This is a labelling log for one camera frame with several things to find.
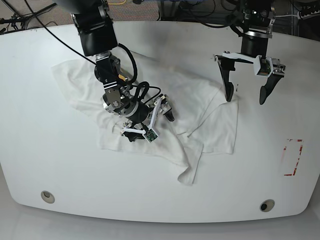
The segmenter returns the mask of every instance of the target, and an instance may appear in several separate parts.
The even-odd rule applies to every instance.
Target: white table
[[[120,43],[132,51],[221,82],[213,55],[239,52],[230,29],[196,23],[116,22]],[[72,25],[50,28],[78,51]],[[259,105],[265,78],[236,64],[238,128],[233,155],[202,157],[195,183],[185,186],[171,163],[99,150],[97,127],[64,100],[50,67],[79,58],[44,29],[0,36],[0,162],[19,204],[97,218],[169,223],[229,222],[296,215],[307,207],[320,174],[320,43],[282,34],[268,55],[286,76]],[[303,139],[295,176],[284,176],[286,139]],[[42,200],[49,191],[55,203]],[[275,207],[261,212],[273,199]]]

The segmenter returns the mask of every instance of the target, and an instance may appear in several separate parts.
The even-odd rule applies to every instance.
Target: white towel
[[[121,68],[132,74],[127,54],[117,48],[112,54],[121,60]],[[178,181],[191,185],[203,153],[233,153],[238,99],[233,96],[231,102],[226,102],[222,85],[214,81],[137,53],[133,56],[138,68],[137,81],[160,87],[173,102],[175,121],[169,122],[159,114],[155,126],[160,136],[151,143],[142,139],[129,142],[120,135],[127,119],[102,107],[104,88],[94,75],[93,64],[84,59],[66,61],[53,66],[52,73],[67,102],[96,122],[99,148],[162,157],[175,165]],[[149,96],[155,91],[150,89]]]

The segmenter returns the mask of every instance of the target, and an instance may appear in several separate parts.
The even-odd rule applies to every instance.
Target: metal grommet
[[[272,199],[266,200],[260,205],[260,210],[264,213],[270,212],[275,206],[275,201]]]
[[[55,202],[55,197],[48,191],[41,192],[41,198],[48,204],[53,204]]]

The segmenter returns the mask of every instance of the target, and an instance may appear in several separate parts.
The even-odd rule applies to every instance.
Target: towel fold
[[[112,54],[121,59],[125,72],[133,74],[132,63],[124,51],[116,48]],[[162,157],[175,165],[178,181],[191,185],[202,154],[233,153],[238,99],[234,96],[231,102],[226,102],[222,85],[179,67],[132,54],[138,68],[137,81],[160,87],[172,102],[175,121],[169,122],[159,114],[155,127],[160,136],[151,143],[142,139],[129,142],[121,136],[127,119],[102,107],[104,88],[94,75],[92,63],[84,59],[66,61],[53,66],[52,73],[68,104],[96,122],[100,149]],[[151,88],[148,95],[156,93],[153,91]]]

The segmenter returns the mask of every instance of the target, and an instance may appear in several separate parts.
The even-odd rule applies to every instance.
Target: round hole
[[[41,192],[41,198],[48,204],[53,204],[55,202],[55,197],[48,191]]]
[[[275,201],[269,199],[260,205],[260,210],[264,213],[270,212],[275,206]]]

